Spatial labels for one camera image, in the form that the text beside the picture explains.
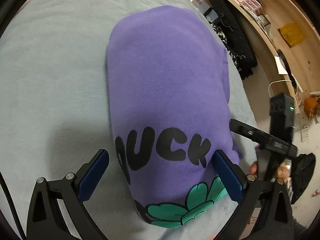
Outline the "person right hand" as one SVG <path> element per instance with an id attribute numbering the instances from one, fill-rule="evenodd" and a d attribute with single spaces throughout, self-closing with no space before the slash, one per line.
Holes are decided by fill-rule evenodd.
<path id="1" fill-rule="evenodd" d="M 254 175 L 255 177 L 258 176 L 258 161 L 255 161 L 250 169 L 249 173 Z M 271 176 L 270 181 L 275 181 L 278 178 L 282 179 L 284 183 L 287 183 L 290 177 L 289 169 L 287 168 L 286 164 L 284 162 L 281 163 L 281 165 L 277 168 L 274 175 Z"/>

